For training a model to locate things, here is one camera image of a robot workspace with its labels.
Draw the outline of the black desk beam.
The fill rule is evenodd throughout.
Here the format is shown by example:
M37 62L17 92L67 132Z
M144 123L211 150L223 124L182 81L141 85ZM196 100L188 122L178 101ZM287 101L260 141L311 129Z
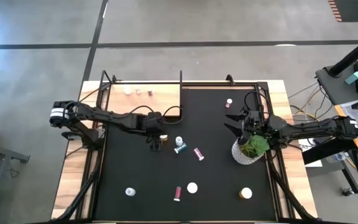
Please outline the black desk beam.
M335 138L324 143L313 146L302 153L305 165L324 159L328 156L347 151L358 151L354 140Z

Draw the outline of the wooden tray board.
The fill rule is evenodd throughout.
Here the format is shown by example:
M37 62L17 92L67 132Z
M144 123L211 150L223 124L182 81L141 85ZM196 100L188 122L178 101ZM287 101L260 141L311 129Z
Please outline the wooden tray board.
M103 94L102 108L118 114L158 111L167 116L179 116L182 80L182 72L179 72L175 80L116 81ZM132 88L131 95L124 93L125 86ZM140 95L136 94L136 88L141 90Z

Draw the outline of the clear water bottle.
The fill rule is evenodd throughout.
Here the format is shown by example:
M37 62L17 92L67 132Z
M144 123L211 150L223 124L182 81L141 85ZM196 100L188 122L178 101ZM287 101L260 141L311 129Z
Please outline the clear water bottle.
M339 152L337 154L333 154L331 156L328 156L326 158L326 161L328 163L335 163L335 162L341 162L344 161L347 157L347 153L346 152Z

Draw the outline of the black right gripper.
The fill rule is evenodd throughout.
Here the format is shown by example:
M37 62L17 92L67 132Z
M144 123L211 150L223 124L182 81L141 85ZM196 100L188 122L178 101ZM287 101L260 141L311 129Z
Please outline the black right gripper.
M226 117L238 122L240 120L245 119L244 114L226 114ZM239 144L245 145L252 136L261 136L264 139L271 138L270 132L270 123L263 122L263 123L246 123L242 122L241 127L235 127L233 125L224 123L225 127L227 127L237 138L239 138Z

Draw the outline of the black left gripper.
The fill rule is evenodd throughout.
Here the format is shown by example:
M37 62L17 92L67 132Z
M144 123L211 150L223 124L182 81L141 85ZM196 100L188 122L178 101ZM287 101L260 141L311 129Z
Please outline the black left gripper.
M143 136L154 136L162 135L164 133L163 123L162 124L147 124L147 115L137 115L135 117L135 132ZM157 138L150 138L150 150L151 151L160 151L162 148L162 138L159 136Z

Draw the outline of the black metal table frame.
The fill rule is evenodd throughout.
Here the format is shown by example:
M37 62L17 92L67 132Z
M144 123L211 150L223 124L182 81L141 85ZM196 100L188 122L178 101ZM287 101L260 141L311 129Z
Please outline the black metal table frame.
M184 89L246 89L246 81L238 80L234 86L228 81L184 81L181 85ZM106 79L100 81L85 81L82 84L79 99L90 106L96 105L97 88L107 84ZM293 123L293 115L287 96L287 91L283 80L261 80L261 86L268 87L270 102L273 113L289 123ZM62 174L58 185L57 195L52 209L51 218L58 218L68 208L69 204L80 191L85 178L89 176L88 170L94 167L96 162L96 152L87 153L80 148L80 141L73 140L68 143L67 152L72 155L71 158L63 162ZM303 162L303 156L300 146L297 142L291 143L282 151L282 164L287 175L288 186L295 197L312 216L317 217L316 206L313 194L306 173L306 167Z

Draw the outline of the white paper sheet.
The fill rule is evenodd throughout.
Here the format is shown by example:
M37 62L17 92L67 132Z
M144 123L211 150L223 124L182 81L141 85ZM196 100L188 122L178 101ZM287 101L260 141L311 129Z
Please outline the white paper sheet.
M316 144L313 142L313 138L308 138L308 139L299 139L298 143L299 146L302 148L303 152L306 152L307 150L311 149L313 146L315 146ZM323 164L321 162L321 160L306 164L305 167L322 167Z

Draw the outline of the grey side table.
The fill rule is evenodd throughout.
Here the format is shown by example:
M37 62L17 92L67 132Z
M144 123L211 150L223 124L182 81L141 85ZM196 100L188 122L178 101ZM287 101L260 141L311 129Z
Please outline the grey side table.
M334 105L340 105L358 100L356 82L347 84L345 79L355 72L355 65L347 67L340 73L339 78L332 77L325 68L315 72L318 83L322 86L327 96Z

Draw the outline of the black pole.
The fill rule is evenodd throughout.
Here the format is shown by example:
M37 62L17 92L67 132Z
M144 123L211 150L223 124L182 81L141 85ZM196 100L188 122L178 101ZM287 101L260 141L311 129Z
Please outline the black pole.
M358 60L358 46L331 68L325 68L328 75L339 78L341 72Z

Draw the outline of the black table mat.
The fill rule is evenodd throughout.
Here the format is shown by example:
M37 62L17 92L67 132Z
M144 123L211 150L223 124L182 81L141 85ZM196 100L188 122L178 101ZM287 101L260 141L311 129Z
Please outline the black table mat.
M226 100L232 99L230 108ZM158 152L144 137L115 126L108 142L99 181L97 221L274 221L275 209L264 159L243 166L231 154L235 135L225 127L226 114L244 105L256 108L250 90L183 90L183 120L167 128L168 141ZM175 153L175 138L186 148ZM204 159L199 161L194 148ZM187 185L195 182L191 194ZM173 200L181 187L180 201ZM127 196L128 187L135 189ZM250 199L240 189L252 191Z

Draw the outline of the teal block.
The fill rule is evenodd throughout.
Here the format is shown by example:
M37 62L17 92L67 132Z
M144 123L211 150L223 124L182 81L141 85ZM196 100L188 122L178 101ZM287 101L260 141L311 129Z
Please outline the teal block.
M358 80L358 72L354 72L352 75L349 75L346 79L345 82L348 85L351 85L352 83L354 83L355 81Z

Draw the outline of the dark mat striped edges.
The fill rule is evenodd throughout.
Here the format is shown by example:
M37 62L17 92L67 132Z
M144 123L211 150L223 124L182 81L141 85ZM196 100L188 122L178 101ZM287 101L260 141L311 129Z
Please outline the dark mat striped edges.
M358 22L358 0L328 0L337 22Z

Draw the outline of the succulent in white pot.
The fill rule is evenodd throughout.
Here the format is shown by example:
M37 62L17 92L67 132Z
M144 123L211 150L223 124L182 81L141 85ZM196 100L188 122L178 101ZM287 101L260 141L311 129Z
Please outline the succulent in white pot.
M270 146L262 136L245 134L238 137L232 145L231 154L234 160L242 165L250 165L259 160Z

